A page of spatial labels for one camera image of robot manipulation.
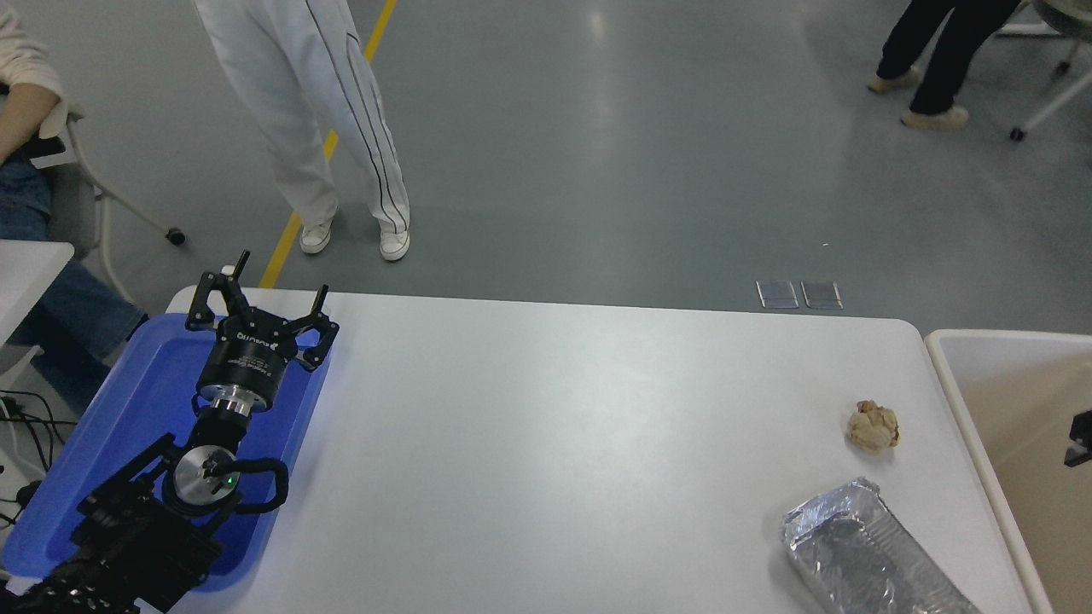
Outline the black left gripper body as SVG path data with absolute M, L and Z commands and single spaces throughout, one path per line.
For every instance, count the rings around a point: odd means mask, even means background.
M 242 389 L 256 397 L 254 405 L 272 405 L 297 349 L 288 319 L 269 312 L 225 317 L 216 322 L 198 393 L 211 401 L 216 391 Z

